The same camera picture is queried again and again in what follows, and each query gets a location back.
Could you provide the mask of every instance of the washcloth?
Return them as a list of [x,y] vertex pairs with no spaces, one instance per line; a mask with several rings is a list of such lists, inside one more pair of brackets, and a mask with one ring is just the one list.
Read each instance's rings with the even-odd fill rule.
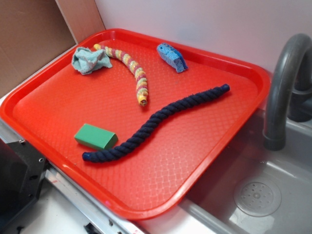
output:
[[88,48],[78,47],[73,55],[72,66],[87,75],[102,67],[111,68],[112,64],[104,50],[92,52]]

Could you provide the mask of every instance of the sink drain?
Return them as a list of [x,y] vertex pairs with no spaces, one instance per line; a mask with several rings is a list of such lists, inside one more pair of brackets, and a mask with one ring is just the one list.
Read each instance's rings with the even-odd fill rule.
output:
[[255,217],[272,214],[278,209],[281,199],[279,188],[263,177],[245,179],[234,190],[234,201],[238,208]]

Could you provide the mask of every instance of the sink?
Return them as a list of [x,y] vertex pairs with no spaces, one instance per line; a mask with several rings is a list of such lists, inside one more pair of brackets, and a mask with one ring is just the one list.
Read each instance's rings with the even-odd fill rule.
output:
[[263,117],[253,114],[186,198],[226,233],[312,233],[312,128],[287,120],[285,148],[269,151]]

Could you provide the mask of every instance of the brown cardboard panel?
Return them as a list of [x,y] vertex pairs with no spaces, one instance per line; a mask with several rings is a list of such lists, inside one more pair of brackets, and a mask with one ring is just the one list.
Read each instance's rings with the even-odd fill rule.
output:
[[0,1],[0,97],[75,45],[55,0]]
[[105,30],[94,0],[56,0],[77,43]]

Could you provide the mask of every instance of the multicolored rope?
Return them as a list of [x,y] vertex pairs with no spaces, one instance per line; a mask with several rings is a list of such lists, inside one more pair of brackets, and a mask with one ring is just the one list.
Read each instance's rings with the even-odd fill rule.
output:
[[99,44],[95,44],[94,48],[96,50],[103,49],[108,57],[118,59],[128,67],[136,79],[136,98],[138,103],[141,106],[145,106],[147,104],[148,96],[147,79],[145,72],[143,71],[143,68],[140,66],[140,64],[124,51],[109,48],[107,46],[101,46]]

